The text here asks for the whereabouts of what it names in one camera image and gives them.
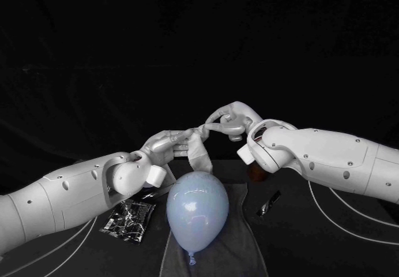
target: white cable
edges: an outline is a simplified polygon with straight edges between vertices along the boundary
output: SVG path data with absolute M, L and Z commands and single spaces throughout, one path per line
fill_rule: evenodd
M 63 264 L 65 264 L 65 263 L 67 262 L 67 260 L 72 258 L 73 254 L 76 253 L 76 251 L 79 250 L 79 248 L 80 248 L 80 246 L 82 246 L 82 244 L 83 244 L 83 242 L 85 242 L 85 239 L 88 238 L 89 232 L 91 232 L 91 230 L 92 230 L 92 228 L 93 228 L 93 224 L 92 224 L 92 226 L 91 226 L 91 228 L 89 228 L 88 234 L 85 235 L 83 241 L 80 242 L 80 244 L 79 244 L 76 250 L 73 251 L 73 253 L 70 254 L 70 256 L 66 258 L 66 260 L 63 261 L 63 263 L 56 267 L 56 269 L 55 269 L 44 277 L 50 276 L 50 274 L 60 268 L 60 266 L 63 266 Z
M 86 228 L 88 224 L 91 223 L 91 221 L 85 224 L 85 226 L 82 227 L 82 229 L 72 235 L 72 237 L 69 238 L 69 240 L 59 246 L 56 247 L 53 250 L 50 250 L 43 256 L 40 256 L 37 259 L 34 259 L 33 261 L 30 261 L 27 264 L 24 264 L 21 267 L 19 267 L 17 269 L 14 269 L 13 271 L 7 272 L 4 275 L 1 275 L 0 277 L 7 277 L 11 274 L 14 274 L 16 272 L 19 272 L 20 270 L 23 270 L 23 268 L 26 268 L 27 266 L 30 266 L 31 264 L 34 264 L 37 261 L 40 261 L 49 254 L 52 254 L 55 251 L 59 250 L 60 247 L 65 246 L 66 243 L 69 243 L 69 241 L 72 239 L 75 239 L 76 235 L 83 231 L 83 229 Z
M 376 221 L 376 222 L 379 222 L 379 223 L 381 223 L 381 224 L 384 224 L 384 225 L 389 225 L 389 226 L 392 226 L 392 227 L 399 228 L 399 225 L 396 225 L 396 224 L 393 224 L 393 223 L 389 223 L 389 222 L 384 222 L 384 221 L 381 221 L 381 220 L 377 220 L 377 219 L 371 218 L 369 215 L 361 214 L 361 212 L 358 212 L 358 211 L 345 203 L 345 201 L 340 198 L 338 194 L 334 192 L 334 190 L 333 190 L 331 188 L 330 188 L 330 190 L 331 190 L 333 194 L 338 197 L 338 199 L 343 201 L 344 205 L 345 205 L 358 215 L 364 216 L 364 217 L 369 218 L 370 220 L 373 220 L 373 221 Z
M 314 197 L 314 191 L 311 190 L 311 185 L 309 185 L 309 192 L 311 192 L 311 196 Z M 321 209 L 321 207 L 320 207 L 320 205 L 318 205 L 318 203 L 317 203 L 315 197 L 314 197 L 314 202 L 315 202 L 315 205 L 317 205 L 320 211 L 321 211 L 322 214 L 324 214 L 324 217 L 325 217 L 325 218 L 331 221 L 331 223 L 333 223 L 344 232 L 347 232 L 350 235 L 353 235 L 353 236 L 356 236 L 357 238 L 361 238 L 361 239 L 364 239 L 364 240 L 367 240 L 367 241 L 379 242 L 380 244 L 399 245 L 399 243 L 396 243 L 396 242 L 379 241 L 379 240 L 376 240 L 376 239 L 364 238 L 364 237 L 361 237 L 360 235 L 353 234 L 353 233 L 351 233 L 350 231 L 347 231 L 347 230 L 331 220 L 331 218 L 325 215 L 325 213 L 324 213 L 324 211 L 322 211 L 322 209 Z

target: dark table surface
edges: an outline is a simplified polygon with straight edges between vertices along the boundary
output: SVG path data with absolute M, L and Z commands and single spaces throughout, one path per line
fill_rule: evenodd
M 321 214 L 311 198 L 308 182 L 297 172 L 281 169 L 263 182 L 250 182 L 240 160 L 213 160 L 213 175 L 222 182 L 246 182 L 243 213 L 250 225 L 271 277 L 308 276 L 397 276 L 399 246 L 377 244 L 353 237 Z M 191 171 L 186 160 L 170 162 L 176 178 Z M 399 242 L 397 228 L 357 215 L 337 200 L 330 190 L 312 184 L 320 206 L 330 218 L 356 234 Z M 256 211 L 273 193 L 281 198 L 260 219 Z M 338 192 L 364 214 L 393 223 L 380 202 L 366 196 Z M 170 227 L 165 220 L 167 194 L 157 200 L 148 228 L 139 245 L 129 244 L 98 231 L 108 211 L 98 216 L 82 247 L 50 276 L 158 276 Z M 44 276 L 79 246 L 89 226 L 65 245 L 31 266 L 11 276 Z M 0 275 L 47 253 L 80 229 L 34 239 L 11 250 L 0 262 Z

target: light blue balloon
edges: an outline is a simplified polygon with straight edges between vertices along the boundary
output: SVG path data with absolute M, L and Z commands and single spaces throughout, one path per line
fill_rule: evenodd
M 168 192 L 170 229 L 191 257 L 213 241 L 226 222 L 229 198 L 220 180 L 201 171 L 184 174 Z

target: balloon neck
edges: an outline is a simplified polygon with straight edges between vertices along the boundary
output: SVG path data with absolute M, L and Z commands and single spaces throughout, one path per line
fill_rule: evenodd
M 188 252 L 188 255 L 190 255 L 190 265 L 194 265 L 197 262 L 196 262 L 196 259 L 193 258 L 193 252 Z

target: robotic hand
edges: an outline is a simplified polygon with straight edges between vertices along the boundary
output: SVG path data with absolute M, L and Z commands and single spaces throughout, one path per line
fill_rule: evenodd
M 220 123 L 210 123 L 219 117 Z M 396 149 L 350 134 L 298 130 L 284 121 L 262 120 L 240 102 L 217 109 L 204 128 L 235 136 L 246 132 L 246 144 L 237 150 L 246 164 L 256 161 L 269 173 L 291 168 L 317 184 L 399 204 Z
M 163 131 L 139 151 L 63 167 L 0 196 L 0 255 L 31 239 L 88 222 L 144 186 L 160 187 L 167 163 L 187 156 L 191 133 L 191 129 Z

